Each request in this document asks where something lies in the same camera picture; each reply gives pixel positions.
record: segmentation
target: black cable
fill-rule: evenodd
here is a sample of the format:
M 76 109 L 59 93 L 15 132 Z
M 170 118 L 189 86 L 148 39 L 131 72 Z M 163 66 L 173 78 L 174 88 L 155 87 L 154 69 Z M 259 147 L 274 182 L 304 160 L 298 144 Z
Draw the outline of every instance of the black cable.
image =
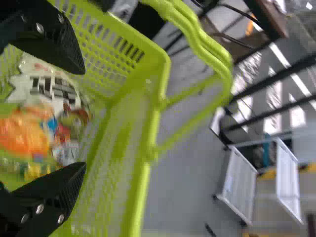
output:
M 235 7 L 233 7 L 233 6 L 230 6 L 230 5 L 228 5 L 228 4 L 217 4 L 216 7 L 218 7 L 218 6 L 226 7 L 226 8 L 228 8 L 228 9 L 232 10 L 232 11 L 235 11 L 235 12 L 239 13 L 240 15 L 243 15 L 244 17 L 247 17 L 249 20 L 252 20 L 252 21 L 253 21 L 254 23 L 256 23 L 258 26 L 261 25 L 260 21 L 258 21 L 256 18 L 254 18 L 254 17 L 248 15 L 247 13 L 245 13 L 245 12 L 243 12 L 243 11 L 240 11 L 239 9 L 237 9 L 237 8 L 235 8 Z
M 249 49 L 253 49 L 252 46 L 250 46 L 250 45 L 248 45 L 248 44 L 245 44 L 245 43 L 241 42 L 240 40 L 237 40 L 237 39 L 235 39 L 235 38 L 233 38 L 233 37 L 231 37 L 231 36 L 229 36 L 229 35 L 226 35 L 226 34 L 224 34 L 224 33 L 212 33 L 211 36 L 222 37 L 222 38 L 225 38 L 225 39 L 227 39 L 227 40 L 229 40 L 229 41 L 231 41 L 231 42 L 233 42 L 233 43 L 236 43 L 236 44 L 238 44 L 238 45 L 240 45 L 240 46 L 242 46 L 242 47 L 249 48 Z
M 193 2 L 196 6 L 203 8 L 205 7 L 204 5 L 202 5 L 200 2 L 198 2 L 198 0 L 191 0 L 191 2 Z

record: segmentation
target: gray floor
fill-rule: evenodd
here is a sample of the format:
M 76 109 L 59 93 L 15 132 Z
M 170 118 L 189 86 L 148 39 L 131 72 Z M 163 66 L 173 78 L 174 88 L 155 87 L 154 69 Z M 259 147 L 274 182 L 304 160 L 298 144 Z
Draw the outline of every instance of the gray floor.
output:
M 220 182 L 222 148 L 203 126 L 153 168 L 145 230 L 208 236 L 208 223 L 218 237 L 241 236 L 239 219 L 211 197 Z

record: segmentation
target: blue object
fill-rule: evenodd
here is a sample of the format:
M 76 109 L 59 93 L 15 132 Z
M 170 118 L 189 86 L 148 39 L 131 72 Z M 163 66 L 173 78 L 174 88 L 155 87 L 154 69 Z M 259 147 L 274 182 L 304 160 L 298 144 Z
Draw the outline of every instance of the blue object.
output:
M 270 139 L 271 136 L 268 133 L 265 133 L 265 139 Z M 270 142 L 263 144 L 263 167 L 268 167 L 270 165 L 270 159 L 269 159 L 269 144 Z

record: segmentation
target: white wire rack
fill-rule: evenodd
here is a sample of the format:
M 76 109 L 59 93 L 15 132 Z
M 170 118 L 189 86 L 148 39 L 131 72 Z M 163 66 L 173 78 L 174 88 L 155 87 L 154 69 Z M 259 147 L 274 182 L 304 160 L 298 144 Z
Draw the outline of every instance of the white wire rack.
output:
M 257 170 L 236 148 L 241 146 L 236 145 L 229 147 L 231 153 L 224 185 L 216 198 L 248 226 L 269 228 L 285 222 L 301 226 L 298 160 L 281 139 L 272 140 L 276 142 L 276 179 L 268 188 L 270 190 L 257 185 Z

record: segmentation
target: metal bar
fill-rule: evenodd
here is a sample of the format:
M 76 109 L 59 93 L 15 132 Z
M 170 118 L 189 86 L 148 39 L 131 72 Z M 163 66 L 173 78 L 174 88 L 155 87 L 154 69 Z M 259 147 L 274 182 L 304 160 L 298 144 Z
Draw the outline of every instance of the metal bar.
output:
M 222 33 L 225 33 L 227 30 L 229 30 L 231 27 L 233 27 L 234 25 L 236 25 L 239 21 L 241 21 L 244 18 L 243 15 L 239 16 L 236 18 L 236 20 L 234 20 L 233 22 L 231 22 L 228 26 L 226 26 L 223 30 Z
M 278 80 L 284 80 L 285 78 L 287 78 L 293 73 L 299 72 L 300 70 L 303 70 L 305 68 L 312 66 L 313 64 L 316 63 L 315 57 L 316 57 L 316 52 L 294 63 L 291 67 L 280 70 L 279 72 L 274 74 L 272 77 L 268 77 L 266 79 L 261 80 L 257 84 L 251 85 L 250 87 L 248 87 L 246 90 L 242 91 L 241 93 L 234 95 L 230 103 L 236 100 L 239 100 L 249 94 L 252 94 L 258 90 L 261 90 L 262 88 L 265 88 L 268 85 L 271 85 Z
M 285 104 L 284 106 L 280 107 L 280 108 L 277 108 L 276 110 L 273 110 L 273 111 L 268 111 L 268 112 L 265 112 L 265 113 L 262 113 L 260 115 L 257 115 L 257 116 L 254 116 L 252 117 L 251 119 L 249 120 L 246 120 L 244 122 L 241 122 L 241 123 L 238 123 L 238 124 L 234 124 L 234 125 L 231 125 L 231 126 L 228 126 L 228 127 L 225 127 L 223 130 L 224 131 L 233 131 L 233 130 L 236 130 L 242 126 L 245 126 L 245 125 L 249 125 L 249 124 L 252 124 L 252 123 L 255 123 L 259 120 L 262 120 L 266 117 L 269 117 L 269 116 L 272 116 L 272 115 L 275 115 L 275 114 L 278 114 L 278 113 L 281 113 L 283 111 L 286 111 L 288 109 L 291 109 L 295 106 L 298 106 L 298 105 L 301 105 L 301 104 L 305 104 L 311 100 L 314 100 L 316 99 L 316 93 L 312 94 L 311 96 L 308 96 L 308 97 L 305 97 L 305 98 L 302 98 L 294 103 L 287 103 Z

